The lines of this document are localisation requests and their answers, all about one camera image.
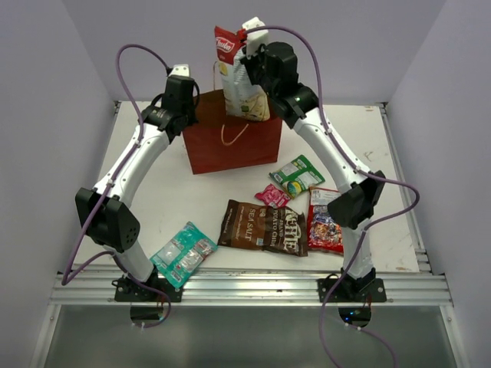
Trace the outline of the red white cassava chips bag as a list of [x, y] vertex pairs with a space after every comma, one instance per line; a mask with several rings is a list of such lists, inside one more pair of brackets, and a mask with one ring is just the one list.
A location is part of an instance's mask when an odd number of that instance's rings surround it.
[[214, 28], [219, 73], [226, 113], [230, 116], [260, 122], [270, 118], [266, 93], [250, 82], [241, 60], [246, 56], [245, 43], [237, 34], [216, 26]]

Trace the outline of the red paper bag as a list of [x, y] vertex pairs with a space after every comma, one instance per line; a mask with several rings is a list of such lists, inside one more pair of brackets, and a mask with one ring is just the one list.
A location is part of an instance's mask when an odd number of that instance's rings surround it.
[[183, 132], [195, 175], [274, 163], [278, 159], [282, 120], [252, 122], [226, 114], [222, 90], [200, 94], [198, 123]]

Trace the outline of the green snack packet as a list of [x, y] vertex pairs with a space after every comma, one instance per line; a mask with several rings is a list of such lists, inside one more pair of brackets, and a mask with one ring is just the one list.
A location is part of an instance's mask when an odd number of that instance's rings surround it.
[[270, 172], [269, 177], [290, 199], [295, 199], [311, 187], [325, 182], [324, 176], [304, 155], [299, 155], [281, 169]]

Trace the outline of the small pink candy packet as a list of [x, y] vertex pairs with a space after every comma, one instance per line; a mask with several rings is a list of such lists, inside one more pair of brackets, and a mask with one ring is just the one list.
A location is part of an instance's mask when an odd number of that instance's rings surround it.
[[257, 192], [255, 198], [275, 209], [286, 207], [290, 201], [289, 196], [273, 184], [269, 184], [261, 192]]

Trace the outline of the brown kettle chips bag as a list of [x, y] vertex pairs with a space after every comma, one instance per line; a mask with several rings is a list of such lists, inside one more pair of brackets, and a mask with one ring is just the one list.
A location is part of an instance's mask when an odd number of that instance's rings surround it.
[[289, 207], [276, 209], [230, 199], [221, 224], [218, 245], [306, 257], [306, 218]]

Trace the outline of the teal mint candy bag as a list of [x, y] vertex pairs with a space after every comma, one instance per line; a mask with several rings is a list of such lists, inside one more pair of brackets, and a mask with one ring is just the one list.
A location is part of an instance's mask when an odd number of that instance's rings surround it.
[[150, 260], [173, 287], [181, 288], [217, 249], [214, 241], [187, 222]]

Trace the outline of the red mixed candy bag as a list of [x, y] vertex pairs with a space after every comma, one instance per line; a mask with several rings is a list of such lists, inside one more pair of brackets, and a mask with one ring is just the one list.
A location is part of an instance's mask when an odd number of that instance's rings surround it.
[[311, 187], [309, 195], [308, 250], [343, 255], [341, 226], [333, 220], [328, 211], [328, 204], [339, 197], [339, 192], [321, 187]]

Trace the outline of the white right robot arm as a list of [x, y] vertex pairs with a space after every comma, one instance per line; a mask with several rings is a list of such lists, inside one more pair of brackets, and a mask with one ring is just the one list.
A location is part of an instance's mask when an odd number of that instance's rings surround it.
[[285, 42], [244, 47], [241, 62], [253, 85], [268, 95], [275, 113], [315, 152], [340, 195], [328, 204], [329, 215], [341, 226], [344, 246], [343, 295], [359, 301], [375, 277], [366, 226], [384, 187], [384, 174], [372, 172], [352, 153], [326, 119], [317, 94], [298, 80], [298, 59]]

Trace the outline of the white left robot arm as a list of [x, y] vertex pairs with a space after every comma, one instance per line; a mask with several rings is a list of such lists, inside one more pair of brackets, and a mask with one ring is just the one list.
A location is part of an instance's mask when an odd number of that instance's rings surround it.
[[135, 280], [132, 291], [142, 301], [159, 293], [160, 283], [151, 277], [154, 266], [138, 241], [140, 223], [131, 212], [133, 198], [158, 156], [187, 127], [197, 122], [199, 88], [188, 76], [170, 75], [160, 105], [153, 101], [141, 113], [127, 147], [104, 179], [75, 196], [82, 235], [114, 255], [125, 273]]

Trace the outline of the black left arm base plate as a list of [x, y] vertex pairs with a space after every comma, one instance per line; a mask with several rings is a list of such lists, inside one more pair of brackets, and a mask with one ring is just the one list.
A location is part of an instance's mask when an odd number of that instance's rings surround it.
[[[111, 285], [116, 288], [114, 300], [116, 302], [157, 302], [164, 301], [163, 296], [135, 284], [128, 278], [118, 278], [112, 280]], [[146, 286], [162, 291], [171, 302], [181, 302], [183, 289], [174, 287], [165, 278], [149, 280]]]

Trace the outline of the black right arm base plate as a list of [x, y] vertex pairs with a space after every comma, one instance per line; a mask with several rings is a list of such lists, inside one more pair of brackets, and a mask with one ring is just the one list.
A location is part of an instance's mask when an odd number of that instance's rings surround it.
[[[330, 274], [325, 278], [316, 280], [318, 299], [325, 300], [326, 295], [338, 280], [337, 274]], [[369, 281], [360, 286], [346, 276], [341, 283], [329, 294], [328, 303], [384, 303], [387, 302], [384, 282], [381, 278]]]

